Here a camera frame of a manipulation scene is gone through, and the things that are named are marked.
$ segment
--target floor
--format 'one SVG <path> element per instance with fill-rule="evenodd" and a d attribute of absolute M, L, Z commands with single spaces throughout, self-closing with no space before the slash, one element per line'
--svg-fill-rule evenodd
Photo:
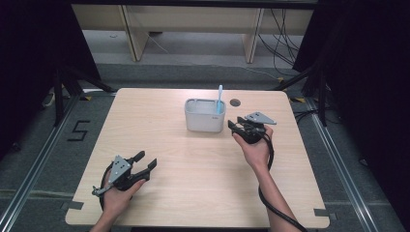
<path fill-rule="evenodd" d="M 210 66 L 210 67 L 238 67 L 251 72 L 260 72 L 260 68 L 277 68 L 291 69 L 292 57 L 297 55 L 294 50 L 293 54 L 289 53 L 289 48 L 286 45 L 277 44 L 276 39 L 272 35 L 263 35 L 262 39 L 271 47 L 275 47 L 288 61 L 274 56 L 266 46 L 259 40 L 255 50 L 255 58 L 252 64 L 245 62 L 244 51 L 240 35 L 230 34 L 201 34 L 201 33 L 152 33 L 149 42 L 145 48 L 142 59 L 139 62 L 132 60 L 127 37 L 123 32 L 106 32 L 106 31 L 84 31 L 87 43 L 90 46 L 93 57 L 97 64 L 120 64 L 133 66 L 149 66 L 149 65 L 174 65 L 174 66 Z M 303 37 L 291 37 L 292 46 L 299 46 Z M 314 100 L 308 100 L 304 104 L 292 104 L 295 111 L 305 111 L 314 108 Z M 74 118 L 80 118 L 87 110 L 100 110 L 106 112 L 109 109 L 107 105 L 95 105 L 93 108 L 82 106 L 82 103 L 76 107 Z M 35 123 L 31 126 L 31 131 L 34 134 L 50 134 L 53 133 L 53 128 L 47 122 L 52 120 L 52 113 L 47 109 L 42 112 L 39 117 L 41 121 L 34 120 Z M 329 121 L 337 121 L 337 115 L 334 112 L 328 114 Z M 310 119 L 304 119 L 300 123 L 301 134 L 310 139 L 304 139 L 307 151 L 315 151 L 312 155 L 312 167 L 314 169 L 319 187 L 323 194 L 325 205 L 329 210 L 331 218 L 331 226 L 328 229 L 320 231 L 404 231 L 397 220 L 395 213 L 392 211 L 389 203 L 384 199 L 383 193 L 377 187 L 371 174 L 358 163 L 357 151 L 354 145 L 349 140 L 349 135 L 346 130 L 339 124 L 329 123 L 327 128 L 320 126 L 317 118 L 314 116 Z M 318 150 L 318 145 L 310 141 L 323 141 L 322 148 Z M 44 147 L 44 140 L 30 143 L 30 150 L 40 152 Z M 93 144 L 89 145 L 88 149 L 92 150 Z M 59 149 L 58 144 L 54 149 L 57 152 L 63 152 Z M 84 165 L 86 160 L 80 158 L 79 153 L 75 148 L 71 148 L 74 152 L 73 165 Z M 21 163 L 21 166 L 5 167 L 4 163 L 0 163 L 0 177 L 13 177 L 16 181 L 7 181 L 2 184 L 0 192 L 0 209 L 6 209 L 15 190 L 19 188 L 21 181 L 26 178 L 27 170 L 35 162 L 35 158 L 31 157 L 27 160 L 23 156 L 8 158 L 13 160 L 13 163 Z M 48 231 L 50 226 L 55 223 L 52 218 L 44 219 L 42 214 L 33 215 L 32 212 L 43 212 L 45 215 L 55 214 L 50 209 L 53 207 L 49 201 L 48 192 L 42 192 L 40 186 L 52 183 L 58 179 L 64 182 L 65 173 L 70 173 L 69 167 L 59 166 L 58 159 L 50 158 L 50 163 L 45 169 L 55 170 L 56 175 L 48 178 L 40 178 L 36 183 L 35 191 L 32 191 L 31 198 L 37 199 L 36 203 L 29 201 L 23 209 L 21 216 L 15 219 L 15 227 L 12 231 L 26 231 L 33 229 L 31 223 L 22 221 L 22 218 L 30 218 L 31 222 L 38 220 L 41 225 L 35 227 L 33 231 Z M 80 173 L 76 173 L 76 178 L 80 178 Z M 347 180 L 341 180 L 340 177 L 347 177 Z M 68 183 L 63 190 L 52 191 L 56 200 L 61 201 L 61 212 L 57 215 L 61 222 L 64 221 L 64 202 L 73 197 L 72 189 L 75 189 L 75 183 Z M 359 203 L 352 202 L 352 199 L 357 199 Z M 370 214 L 366 217 L 366 212 L 370 210 Z M 85 231 L 87 227 L 76 228 L 75 231 Z M 116 228 L 114 231 L 129 231 Z"/>

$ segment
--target white container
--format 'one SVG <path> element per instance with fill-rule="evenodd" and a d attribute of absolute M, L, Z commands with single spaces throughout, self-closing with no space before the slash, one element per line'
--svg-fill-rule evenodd
<path fill-rule="evenodd" d="M 226 105 L 218 100 L 188 99 L 185 102 L 185 118 L 190 131 L 221 132 L 225 118 Z"/>

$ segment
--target black cable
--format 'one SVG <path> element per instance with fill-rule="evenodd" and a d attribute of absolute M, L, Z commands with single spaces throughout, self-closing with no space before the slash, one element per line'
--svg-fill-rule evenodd
<path fill-rule="evenodd" d="M 279 38 L 275 37 L 275 35 L 274 35 L 274 37 L 275 37 L 275 39 L 277 39 L 277 47 L 278 47 L 278 43 L 281 43 L 280 37 L 283 37 L 285 43 L 282 43 L 282 44 L 287 46 L 289 56 L 292 59 L 292 63 L 294 63 L 295 55 L 293 54 L 292 49 L 290 48 L 291 46 L 289 45 L 289 42 L 288 42 L 288 41 L 290 41 L 290 38 L 287 36 L 287 33 L 286 33 L 286 24 L 285 24 L 286 9 L 282 9 L 281 12 L 282 12 L 282 24 L 280 26 L 279 23 L 278 23 L 277 17 L 275 16 L 274 11 L 271 9 L 272 16 L 273 16 L 273 18 L 275 20 L 275 23 L 277 24 L 277 27 L 279 29 Z"/>
<path fill-rule="evenodd" d="M 266 144 L 268 145 L 268 148 L 269 148 L 268 169 L 271 170 L 272 163 L 274 161 L 274 155 L 275 155 L 274 146 L 272 145 L 272 139 L 269 137 L 269 135 L 267 133 L 264 133 L 264 134 L 259 133 L 259 135 L 263 138 L 263 140 L 265 140 Z M 258 193 L 259 193 L 260 200 L 262 201 L 262 203 L 270 211 L 272 211 L 274 214 L 276 214 L 280 218 L 286 220 L 287 222 L 289 222 L 290 224 L 292 224 L 293 226 L 298 228 L 300 231 L 308 232 L 304 228 L 304 226 L 302 224 L 300 224 L 297 220 L 295 220 L 292 217 L 289 217 L 288 215 L 284 214 L 283 212 L 281 212 L 277 208 L 275 208 L 273 205 L 271 205 L 271 203 L 269 203 L 269 201 L 263 195 L 262 190 L 260 189 L 260 187 L 258 187 Z"/>

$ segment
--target cable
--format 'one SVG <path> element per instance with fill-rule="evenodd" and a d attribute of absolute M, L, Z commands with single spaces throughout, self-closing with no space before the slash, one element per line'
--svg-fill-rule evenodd
<path fill-rule="evenodd" d="M 263 138 L 263 140 L 265 140 L 266 144 L 268 145 L 268 148 L 269 148 L 268 169 L 271 170 L 272 163 L 274 161 L 274 155 L 275 155 L 274 146 L 272 145 L 272 139 L 269 137 L 269 135 L 267 133 L 263 133 L 263 134 L 259 133 L 259 136 L 261 136 Z M 283 212 L 281 212 L 277 208 L 275 208 L 273 205 L 271 205 L 271 203 L 269 203 L 269 201 L 263 195 L 262 190 L 260 189 L 260 187 L 258 187 L 258 193 L 259 193 L 260 200 L 262 201 L 262 203 L 270 211 L 272 211 L 274 214 L 276 214 L 280 218 L 286 220 L 287 222 L 289 222 L 290 224 L 292 224 L 293 226 L 298 228 L 300 231 L 308 232 L 304 228 L 304 226 L 302 224 L 300 224 L 297 220 L 293 219 L 292 217 L 289 217 L 288 215 L 284 214 Z"/>

